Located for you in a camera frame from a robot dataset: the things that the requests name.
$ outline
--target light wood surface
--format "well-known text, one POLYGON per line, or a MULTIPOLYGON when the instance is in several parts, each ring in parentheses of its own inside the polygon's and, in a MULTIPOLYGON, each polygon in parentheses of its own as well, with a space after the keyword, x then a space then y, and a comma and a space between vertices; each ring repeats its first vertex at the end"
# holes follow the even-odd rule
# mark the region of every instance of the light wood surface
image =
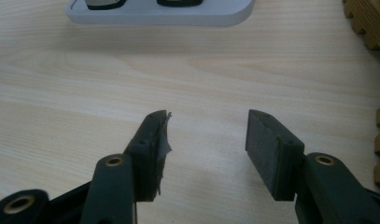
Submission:
POLYGON ((173 112, 147 223, 298 223, 245 152, 249 109, 274 115, 374 189, 380 52, 337 0, 257 0, 233 27, 79 25, 64 0, 0 0, 0 200, 50 198, 122 152, 144 116, 173 112))

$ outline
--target black plastic bracket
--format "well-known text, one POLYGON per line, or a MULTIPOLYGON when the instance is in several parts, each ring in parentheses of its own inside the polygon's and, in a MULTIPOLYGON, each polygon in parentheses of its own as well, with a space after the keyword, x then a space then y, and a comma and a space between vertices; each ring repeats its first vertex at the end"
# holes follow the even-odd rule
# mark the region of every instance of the black plastic bracket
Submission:
POLYGON ((170 113, 149 114, 123 154, 98 161, 91 182, 54 200, 30 189, 0 201, 0 223, 136 223, 136 202, 152 202, 160 191, 170 113))
POLYGON ((273 116, 250 110, 246 151, 276 201, 293 201, 300 223, 380 223, 380 195, 364 189, 346 166, 304 144, 273 116))

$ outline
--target wood grain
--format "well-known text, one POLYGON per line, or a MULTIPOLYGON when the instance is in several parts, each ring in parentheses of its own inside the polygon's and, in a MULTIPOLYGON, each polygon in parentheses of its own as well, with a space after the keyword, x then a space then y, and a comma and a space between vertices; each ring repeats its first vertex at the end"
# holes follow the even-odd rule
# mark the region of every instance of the wood grain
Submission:
POLYGON ((78 25, 66 1, 0 0, 0 200, 50 198, 173 112, 162 195, 139 223, 298 223, 245 152, 248 109, 273 114, 374 189, 380 52, 334 0, 258 0, 233 27, 78 25))
POLYGON ((345 15, 353 18, 352 27, 365 35, 364 42, 370 49, 380 49, 380 0, 344 0, 345 15))

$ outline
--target white plastic holder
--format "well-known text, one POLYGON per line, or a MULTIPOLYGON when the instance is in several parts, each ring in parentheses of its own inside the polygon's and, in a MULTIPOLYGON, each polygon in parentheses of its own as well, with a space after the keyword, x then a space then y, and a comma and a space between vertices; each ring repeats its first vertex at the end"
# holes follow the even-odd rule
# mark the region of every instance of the white plastic holder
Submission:
POLYGON ((204 0, 197 7, 163 7, 156 0, 127 0, 119 8, 89 10, 85 0, 70 0, 65 13, 75 23, 232 26, 250 16, 254 1, 204 0))

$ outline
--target screw hole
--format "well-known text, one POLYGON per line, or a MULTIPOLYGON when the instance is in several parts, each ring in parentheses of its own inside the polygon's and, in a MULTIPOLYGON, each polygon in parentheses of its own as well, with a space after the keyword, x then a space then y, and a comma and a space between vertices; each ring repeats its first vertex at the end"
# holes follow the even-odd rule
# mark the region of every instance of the screw hole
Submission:
POLYGON ((333 158, 326 157, 326 156, 316 156, 315 160, 323 165, 334 165, 335 161, 333 158))
POLYGON ((4 207, 4 213, 17 214, 23 210, 26 210, 35 202, 35 197, 32 195, 21 196, 15 200, 12 200, 4 207))
POLYGON ((120 157, 113 157, 109 159, 108 161, 106 161, 107 166, 116 166, 116 165, 120 165, 121 163, 123 163, 123 159, 120 157))

